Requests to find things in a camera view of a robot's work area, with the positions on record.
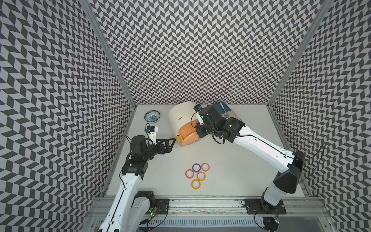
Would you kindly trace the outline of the yellow drawer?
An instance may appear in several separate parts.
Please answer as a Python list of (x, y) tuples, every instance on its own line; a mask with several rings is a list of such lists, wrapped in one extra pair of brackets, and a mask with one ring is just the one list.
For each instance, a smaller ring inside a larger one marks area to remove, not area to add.
[(181, 135), (178, 134), (175, 138), (176, 138), (177, 143), (179, 144), (183, 143), (183, 138), (181, 137)]

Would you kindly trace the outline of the pink top drawer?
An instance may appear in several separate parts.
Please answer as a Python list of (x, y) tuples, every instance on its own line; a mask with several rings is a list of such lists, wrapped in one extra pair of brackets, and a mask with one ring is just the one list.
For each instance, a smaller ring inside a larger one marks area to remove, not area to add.
[(181, 137), (183, 138), (183, 143), (180, 144), (182, 147), (186, 146), (186, 145), (189, 145), (191, 143), (195, 143), (198, 140), (200, 140), (200, 137), (197, 134), (196, 129), (191, 125), (190, 122), (188, 124), (182, 126), (178, 130), (177, 135), (178, 134), (181, 135)]

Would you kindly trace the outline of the white drawer cabinet shell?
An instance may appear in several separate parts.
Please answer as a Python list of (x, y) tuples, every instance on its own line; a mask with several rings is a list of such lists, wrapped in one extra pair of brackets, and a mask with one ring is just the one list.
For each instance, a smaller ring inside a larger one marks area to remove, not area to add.
[(168, 119), (175, 137), (178, 130), (189, 122), (193, 127), (195, 127), (197, 122), (197, 117), (193, 115), (195, 113), (193, 109), (195, 105), (194, 102), (187, 101), (174, 106), (170, 110)]

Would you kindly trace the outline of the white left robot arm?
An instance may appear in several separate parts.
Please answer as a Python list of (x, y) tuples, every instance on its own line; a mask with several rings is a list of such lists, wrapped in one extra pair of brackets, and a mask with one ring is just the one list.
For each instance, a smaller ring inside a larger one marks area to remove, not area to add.
[(170, 153), (176, 142), (170, 139), (148, 139), (144, 135), (134, 136), (130, 141), (130, 153), (119, 174), (120, 187), (114, 202), (100, 225), (99, 232), (135, 232), (144, 215), (155, 206), (155, 195), (151, 190), (139, 190), (148, 161), (156, 155)]

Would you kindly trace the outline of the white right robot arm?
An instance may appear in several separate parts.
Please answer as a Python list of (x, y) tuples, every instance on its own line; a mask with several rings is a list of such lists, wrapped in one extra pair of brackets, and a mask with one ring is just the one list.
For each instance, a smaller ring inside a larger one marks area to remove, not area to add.
[(196, 113), (198, 123), (195, 125), (200, 138), (210, 134), (213, 139), (222, 140), (242, 146), (268, 162), (277, 170), (277, 175), (264, 191), (259, 208), (264, 213), (275, 213), (282, 205), (287, 194), (294, 194), (300, 182), (305, 154), (283, 149), (261, 137), (241, 120), (224, 118), (217, 113), (204, 110)]

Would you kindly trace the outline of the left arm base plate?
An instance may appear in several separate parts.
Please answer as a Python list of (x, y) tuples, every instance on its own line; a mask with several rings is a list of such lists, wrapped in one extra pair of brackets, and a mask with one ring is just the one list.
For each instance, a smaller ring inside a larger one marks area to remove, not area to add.
[(170, 199), (162, 198), (155, 199), (155, 202), (150, 206), (149, 210), (145, 213), (146, 216), (157, 216), (157, 215), (167, 215), (170, 206)]

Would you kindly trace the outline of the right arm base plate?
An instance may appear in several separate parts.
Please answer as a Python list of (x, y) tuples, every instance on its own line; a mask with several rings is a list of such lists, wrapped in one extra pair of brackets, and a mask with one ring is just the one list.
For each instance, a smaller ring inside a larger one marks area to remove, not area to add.
[(269, 215), (286, 215), (286, 207), (283, 200), (280, 200), (278, 205), (273, 206), (263, 199), (247, 198), (244, 199), (244, 207), (248, 215), (254, 214), (269, 214)]

